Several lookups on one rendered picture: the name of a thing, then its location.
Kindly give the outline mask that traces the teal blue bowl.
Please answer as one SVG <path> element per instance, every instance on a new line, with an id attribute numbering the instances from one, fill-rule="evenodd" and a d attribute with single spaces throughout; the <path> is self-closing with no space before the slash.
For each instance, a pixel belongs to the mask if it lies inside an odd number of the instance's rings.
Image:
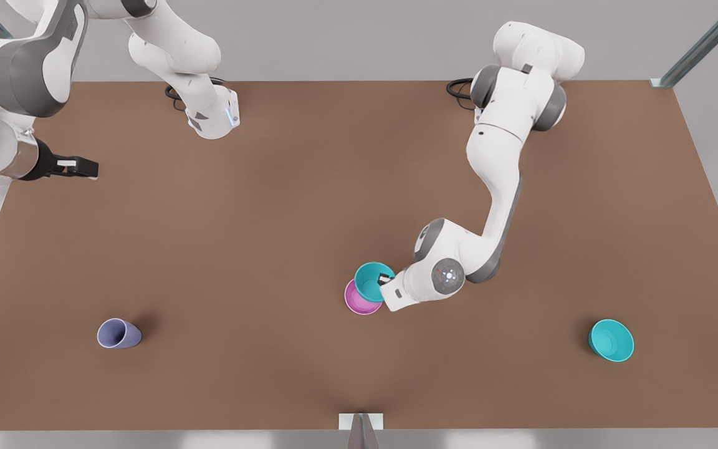
<path id="1" fill-rule="evenodd" d="M 590 349 L 604 360 L 621 363 L 633 355 L 634 338 L 630 330 L 616 319 L 601 319 L 588 333 Z"/>
<path id="2" fill-rule="evenodd" d="M 357 268 L 354 281 L 359 295 L 371 303 L 382 303 L 384 301 L 381 293 L 381 285 L 378 283 L 380 276 L 393 279 L 395 273 L 385 264 L 379 262 L 368 262 Z"/>

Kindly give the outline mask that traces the lavender cup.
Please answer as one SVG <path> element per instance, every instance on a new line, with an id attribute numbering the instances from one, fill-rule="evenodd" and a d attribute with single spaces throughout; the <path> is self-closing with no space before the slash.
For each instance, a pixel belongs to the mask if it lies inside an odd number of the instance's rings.
<path id="1" fill-rule="evenodd" d="M 97 330 L 97 343 L 104 349 L 130 349 L 141 339 L 141 330 L 124 319 L 107 319 Z"/>

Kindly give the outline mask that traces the pink bowl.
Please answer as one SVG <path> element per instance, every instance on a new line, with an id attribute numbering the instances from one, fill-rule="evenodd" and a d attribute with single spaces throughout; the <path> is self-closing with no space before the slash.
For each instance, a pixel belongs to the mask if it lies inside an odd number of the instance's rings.
<path id="1" fill-rule="evenodd" d="M 352 312 L 367 316 L 381 309 L 383 302 L 373 302 L 365 299 L 357 290 L 354 279 L 348 282 L 344 290 L 344 300 L 347 307 Z"/>

